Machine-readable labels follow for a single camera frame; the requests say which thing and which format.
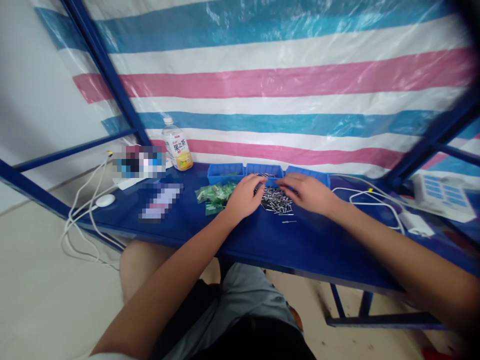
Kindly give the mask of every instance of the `plastic bottle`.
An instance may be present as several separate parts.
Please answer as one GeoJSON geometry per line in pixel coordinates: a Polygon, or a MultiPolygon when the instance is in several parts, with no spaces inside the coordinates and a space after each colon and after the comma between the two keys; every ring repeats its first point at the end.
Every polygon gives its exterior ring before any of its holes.
{"type": "Polygon", "coordinates": [[[161,136],[165,142],[166,150],[170,154],[173,166],[180,171],[190,169],[194,165],[194,161],[184,132],[174,125],[171,117],[164,117],[163,122],[166,126],[161,132],[161,136]]]}

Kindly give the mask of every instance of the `floor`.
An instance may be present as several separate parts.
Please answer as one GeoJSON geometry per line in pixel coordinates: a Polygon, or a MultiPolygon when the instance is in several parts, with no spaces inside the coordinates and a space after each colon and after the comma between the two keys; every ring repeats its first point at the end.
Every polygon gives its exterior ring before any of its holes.
{"type": "MultiPolygon", "coordinates": [[[[62,229],[62,220],[33,202],[0,216],[1,359],[86,359],[122,308],[118,273],[64,255],[62,229]]],[[[78,234],[71,238],[91,251],[78,234]]],[[[102,247],[104,260],[118,256],[102,247]]],[[[329,327],[325,315],[337,314],[328,283],[272,270],[267,276],[299,313],[317,359],[422,359],[421,349],[432,344],[444,353],[459,351],[459,340],[448,332],[329,327]]],[[[219,281],[215,259],[202,277],[219,281]]],[[[341,286],[339,292],[345,312],[356,316],[361,292],[341,286]]],[[[372,314],[402,311],[403,304],[375,295],[372,314]]]]}

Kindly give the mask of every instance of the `blue plastic tray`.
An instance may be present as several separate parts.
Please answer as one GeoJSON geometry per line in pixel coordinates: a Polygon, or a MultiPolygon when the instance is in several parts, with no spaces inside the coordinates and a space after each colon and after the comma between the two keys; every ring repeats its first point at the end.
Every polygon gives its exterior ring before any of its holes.
{"type": "Polygon", "coordinates": [[[245,168],[241,162],[230,164],[210,164],[206,174],[210,185],[221,183],[225,185],[228,182],[239,183],[245,176],[245,168]],[[238,175],[225,176],[224,174],[238,173],[238,175]]]}
{"type": "Polygon", "coordinates": [[[318,181],[320,181],[321,183],[323,183],[327,188],[330,189],[330,175],[327,173],[307,170],[307,169],[296,167],[296,166],[287,167],[285,174],[289,174],[289,173],[300,173],[303,175],[311,176],[317,179],[318,181]]]}
{"type": "Polygon", "coordinates": [[[284,171],[279,165],[264,165],[264,164],[252,164],[248,163],[245,170],[246,175],[251,173],[266,173],[275,175],[275,177],[268,177],[268,181],[265,186],[268,188],[278,188],[279,186],[275,183],[278,179],[284,177],[284,171]]]}

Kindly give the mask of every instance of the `power adapter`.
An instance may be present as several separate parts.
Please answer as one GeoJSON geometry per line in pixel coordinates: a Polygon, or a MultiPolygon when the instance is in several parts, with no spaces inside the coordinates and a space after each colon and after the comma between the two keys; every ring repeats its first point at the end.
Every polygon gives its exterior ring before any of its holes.
{"type": "Polygon", "coordinates": [[[432,228],[419,215],[404,210],[398,217],[411,234],[420,235],[424,238],[429,238],[435,234],[432,228]]]}

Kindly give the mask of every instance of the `hand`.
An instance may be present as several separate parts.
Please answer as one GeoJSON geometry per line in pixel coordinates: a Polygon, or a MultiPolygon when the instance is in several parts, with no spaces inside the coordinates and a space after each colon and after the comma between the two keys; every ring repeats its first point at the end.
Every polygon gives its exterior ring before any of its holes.
{"type": "Polygon", "coordinates": [[[244,177],[233,190],[223,213],[227,213],[238,223],[252,214],[260,205],[265,191],[266,177],[250,174],[244,177]],[[255,187],[261,183],[261,186],[254,195],[255,187]]]}
{"type": "Polygon", "coordinates": [[[333,209],[343,203],[328,187],[311,176],[292,172],[277,180],[276,184],[299,207],[327,217],[333,209]]]}

